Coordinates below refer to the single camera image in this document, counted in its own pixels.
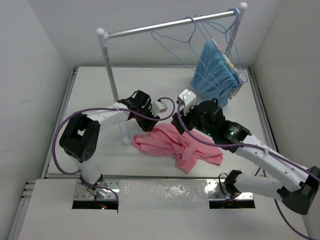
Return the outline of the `pink t shirt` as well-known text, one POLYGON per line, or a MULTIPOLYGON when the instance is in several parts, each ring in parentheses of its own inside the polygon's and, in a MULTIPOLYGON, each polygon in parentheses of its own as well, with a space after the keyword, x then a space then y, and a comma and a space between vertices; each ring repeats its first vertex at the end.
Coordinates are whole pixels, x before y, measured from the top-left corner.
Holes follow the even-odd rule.
POLYGON ((160 123, 151 132, 137 134, 133 137, 131 145, 153 157, 173 156, 175 166, 188 174, 198 160, 220 166, 223 153, 218 147, 203 144, 189 134, 180 134, 170 123, 160 123))

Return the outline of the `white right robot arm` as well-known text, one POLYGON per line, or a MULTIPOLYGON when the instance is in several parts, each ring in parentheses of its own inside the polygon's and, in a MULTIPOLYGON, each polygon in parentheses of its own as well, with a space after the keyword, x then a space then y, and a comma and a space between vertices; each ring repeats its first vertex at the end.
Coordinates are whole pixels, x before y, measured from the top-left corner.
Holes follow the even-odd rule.
POLYGON ((270 178, 248 175, 241 170, 227 174, 220 189, 225 196, 234 197, 251 192, 282 202, 291 211, 306 215, 320 188, 320 169, 306 168, 269 148, 249 129, 227 120, 216 100, 186 105, 177 100, 177 113, 172 124, 180 133, 191 133, 195 129, 212 138, 213 143, 200 143, 218 147, 249 160, 271 175, 270 178))

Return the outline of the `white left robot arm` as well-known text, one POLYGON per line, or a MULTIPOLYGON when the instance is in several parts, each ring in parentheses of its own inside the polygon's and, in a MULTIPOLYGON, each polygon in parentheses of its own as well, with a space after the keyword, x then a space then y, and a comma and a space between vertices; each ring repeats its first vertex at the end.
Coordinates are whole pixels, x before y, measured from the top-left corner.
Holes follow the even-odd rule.
POLYGON ((60 137, 59 146, 74 161, 82 177, 81 182, 96 195, 103 191, 96 186, 106 186, 94 158, 100 132, 130 119, 135 119, 144 132, 150 132, 160 119, 159 114, 167 109, 160 100, 152 101, 148 94, 137 90, 107 109, 87 114, 80 112, 71 117, 60 137))

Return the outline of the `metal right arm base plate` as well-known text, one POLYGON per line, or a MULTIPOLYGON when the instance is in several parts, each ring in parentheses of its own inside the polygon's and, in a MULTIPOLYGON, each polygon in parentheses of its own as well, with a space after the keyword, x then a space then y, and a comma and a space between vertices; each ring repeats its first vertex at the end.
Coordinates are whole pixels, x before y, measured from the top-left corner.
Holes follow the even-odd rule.
MULTIPOLYGON (((209 200, 211 201, 224 201, 229 200, 232 197, 229 193, 224 194, 220 189, 220 183, 217 178, 214 179, 207 179, 207 193, 209 200)), ((237 193, 236 196, 233 197, 233 200, 237 201, 253 201, 254 196, 252 193, 244 192, 244 193, 237 193)))

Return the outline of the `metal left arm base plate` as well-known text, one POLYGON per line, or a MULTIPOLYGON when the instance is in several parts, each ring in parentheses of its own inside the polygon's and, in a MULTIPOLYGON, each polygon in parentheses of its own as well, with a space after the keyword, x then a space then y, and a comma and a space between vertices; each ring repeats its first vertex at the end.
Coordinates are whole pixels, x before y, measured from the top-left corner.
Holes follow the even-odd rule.
POLYGON ((74 191, 74 201, 116 201, 116 195, 105 188, 96 191, 88 188, 81 180, 78 180, 74 191))

